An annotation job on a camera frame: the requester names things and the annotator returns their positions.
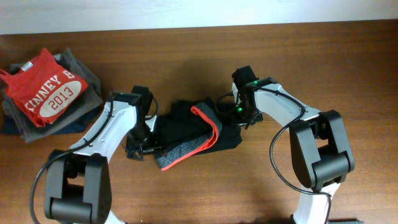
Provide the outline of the black leggings with red waistband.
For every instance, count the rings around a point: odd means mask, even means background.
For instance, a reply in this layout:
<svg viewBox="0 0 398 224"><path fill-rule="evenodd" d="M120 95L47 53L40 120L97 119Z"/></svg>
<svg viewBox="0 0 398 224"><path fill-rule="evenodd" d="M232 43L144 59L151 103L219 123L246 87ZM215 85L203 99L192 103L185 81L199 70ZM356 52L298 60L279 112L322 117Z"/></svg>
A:
<svg viewBox="0 0 398 224"><path fill-rule="evenodd" d="M222 117L211 98L177 100L170 112L157 118L156 134L161 150L155 153L159 168L166 171L199 154L234 149L242 143L241 128L231 117Z"/></svg>

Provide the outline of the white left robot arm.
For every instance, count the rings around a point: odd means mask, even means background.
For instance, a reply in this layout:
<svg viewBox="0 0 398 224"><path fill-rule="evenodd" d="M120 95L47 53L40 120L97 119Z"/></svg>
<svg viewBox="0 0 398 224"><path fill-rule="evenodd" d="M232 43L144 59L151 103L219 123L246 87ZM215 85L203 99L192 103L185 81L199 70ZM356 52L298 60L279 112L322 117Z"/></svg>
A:
<svg viewBox="0 0 398 224"><path fill-rule="evenodd" d="M159 150L153 135L156 100L148 89L114 92L89 131L67 151L54 150L44 165L44 214L60 223L121 223L112 212L109 162L123 139L130 159Z"/></svg>

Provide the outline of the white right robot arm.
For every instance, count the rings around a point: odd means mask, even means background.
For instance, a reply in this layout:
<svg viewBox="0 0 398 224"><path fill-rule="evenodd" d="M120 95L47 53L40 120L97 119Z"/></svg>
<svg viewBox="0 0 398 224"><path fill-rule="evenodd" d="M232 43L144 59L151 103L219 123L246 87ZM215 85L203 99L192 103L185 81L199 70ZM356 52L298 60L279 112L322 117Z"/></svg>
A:
<svg viewBox="0 0 398 224"><path fill-rule="evenodd" d="M301 186L291 184L279 171L276 174L300 194L291 221L329 223L332 198L355 167L339 112L322 112L303 104L272 78L252 81L234 78L233 81L232 93L238 103L238 112L252 109L258 114L269 115L281 125L281 130L271 141L270 153L274 152L282 133L289 133L292 167Z"/></svg>

